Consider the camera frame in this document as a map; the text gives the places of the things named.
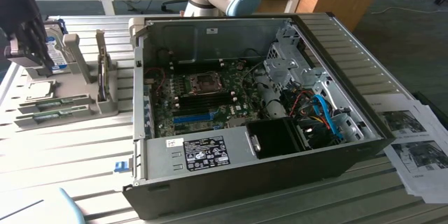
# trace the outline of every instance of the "power supply label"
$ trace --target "power supply label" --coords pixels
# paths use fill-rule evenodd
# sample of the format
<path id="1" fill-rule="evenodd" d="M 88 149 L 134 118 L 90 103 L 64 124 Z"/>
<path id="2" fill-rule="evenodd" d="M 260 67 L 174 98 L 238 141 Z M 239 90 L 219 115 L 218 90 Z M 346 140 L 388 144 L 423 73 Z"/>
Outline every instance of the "power supply label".
<path id="1" fill-rule="evenodd" d="M 187 169 L 208 169 L 231 164 L 223 136 L 184 141 Z"/>

